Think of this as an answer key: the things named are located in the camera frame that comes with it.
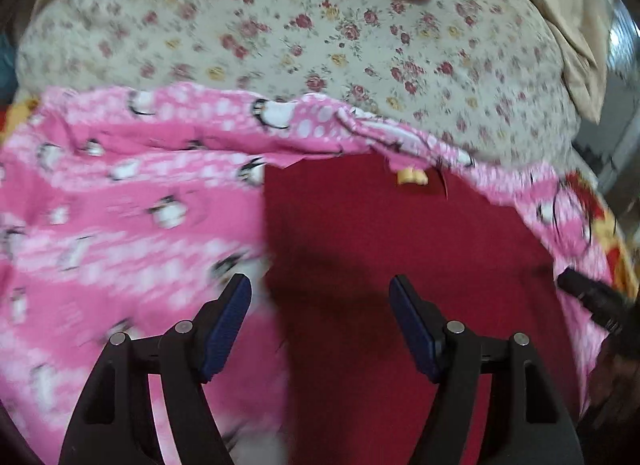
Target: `dark fabric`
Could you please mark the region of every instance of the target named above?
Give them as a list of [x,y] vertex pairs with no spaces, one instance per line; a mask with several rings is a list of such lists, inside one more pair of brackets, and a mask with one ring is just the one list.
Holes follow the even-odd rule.
[[[420,375],[387,302],[404,273],[449,319],[484,336],[531,337],[570,412],[578,385],[552,259],[513,208],[491,205],[445,172],[396,186],[383,158],[268,167],[267,285],[290,365],[290,462],[407,463],[436,387]],[[484,430],[482,378],[464,463]]]

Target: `teal fabric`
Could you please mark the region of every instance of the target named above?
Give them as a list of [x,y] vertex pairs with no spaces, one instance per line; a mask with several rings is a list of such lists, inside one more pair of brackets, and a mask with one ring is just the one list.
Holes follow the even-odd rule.
[[6,34],[0,36],[0,104],[8,104],[14,98],[18,81],[15,77],[15,49]]

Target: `bed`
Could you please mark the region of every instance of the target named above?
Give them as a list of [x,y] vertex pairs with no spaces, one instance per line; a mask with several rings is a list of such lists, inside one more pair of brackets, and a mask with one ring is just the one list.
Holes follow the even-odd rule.
[[561,72],[529,0],[55,0],[20,42],[18,99],[184,81],[320,92],[478,160],[589,175]]

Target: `penguin print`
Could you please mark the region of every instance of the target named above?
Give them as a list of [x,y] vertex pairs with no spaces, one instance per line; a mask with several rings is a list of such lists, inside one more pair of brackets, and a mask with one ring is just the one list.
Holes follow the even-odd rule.
[[293,118],[295,102],[274,102],[267,99],[258,99],[251,106],[251,115],[268,128],[285,130]]
[[74,270],[81,265],[82,259],[91,245],[91,238],[91,236],[83,236],[73,242],[71,248],[62,254],[62,257],[60,257],[60,261],[58,263],[60,270]]
[[217,262],[210,269],[211,280],[218,285],[220,291],[231,281],[236,273],[243,273],[251,281],[252,296],[251,309],[259,304],[270,305],[264,301],[267,298],[267,291],[262,286],[262,279],[271,266],[266,257],[245,257],[244,254],[232,254]]
[[162,229],[173,229],[182,225],[187,214],[187,206],[176,200],[173,194],[161,198],[156,204],[147,209],[153,216],[154,222]]
[[58,205],[49,211],[49,223],[51,225],[64,225],[69,221],[69,206]]
[[60,157],[62,156],[62,148],[50,143],[44,143],[38,148],[38,162],[45,171],[54,171]]
[[27,295],[24,288],[14,288],[9,297],[11,319],[14,324],[23,324],[27,320]]
[[183,151],[200,151],[200,150],[206,150],[207,146],[205,146],[201,141],[199,140],[189,140],[187,142],[187,147],[183,149]]
[[100,342],[103,344],[107,344],[107,342],[111,338],[111,335],[119,332],[126,333],[127,335],[129,335],[131,340],[142,338],[142,334],[140,333],[140,331],[138,331],[137,328],[133,326],[133,321],[131,320],[131,318],[127,317],[111,326],[104,334],[104,337]]
[[124,160],[116,164],[111,169],[109,177],[114,182],[120,182],[121,180],[128,180],[138,174],[138,168],[140,167],[140,161],[136,159]]
[[130,91],[127,107],[134,115],[155,115],[154,94],[150,91]]
[[262,185],[264,183],[264,166],[265,162],[262,158],[253,158],[238,169],[238,178],[249,185]]
[[222,286],[225,286],[234,274],[237,273],[234,269],[243,257],[244,254],[231,254],[229,257],[218,261],[210,269],[211,280],[220,282]]
[[4,239],[2,240],[2,248],[6,256],[13,260],[20,250],[20,246],[24,241],[25,232],[23,227],[9,227],[4,231]]
[[536,218],[543,225],[551,225],[554,220],[554,205],[551,202],[539,203],[536,207]]
[[476,166],[476,161],[469,153],[463,150],[458,151],[458,162],[466,168],[474,168]]
[[104,148],[95,138],[89,138],[84,146],[84,151],[89,156],[104,156]]
[[56,405],[56,371],[49,364],[41,364],[30,372],[31,393],[36,405],[43,413],[50,412]]

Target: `blanket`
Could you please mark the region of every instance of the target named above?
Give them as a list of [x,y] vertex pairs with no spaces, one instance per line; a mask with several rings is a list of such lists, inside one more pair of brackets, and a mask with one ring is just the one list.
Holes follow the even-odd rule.
[[[206,397],[225,437],[277,431],[287,373],[261,281],[269,265],[264,166],[368,152],[394,170],[450,166],[492,203],[516,208],[556,273],[572,265],[610,282],[604,251],[584,238],[575,194],[559,187],[548,164],[482,164],[324,94],[273,102],[191,83],[152,92],[52,88],[0,153],[0,400],[43,461],[57,462],[110,334],[164,333],[217,298],[236,272],[251,279],[254,298]],[[584,407],[604,333],[574,298],[558,294]],[[158,381],[151,390],[164,461],[177,464]]]

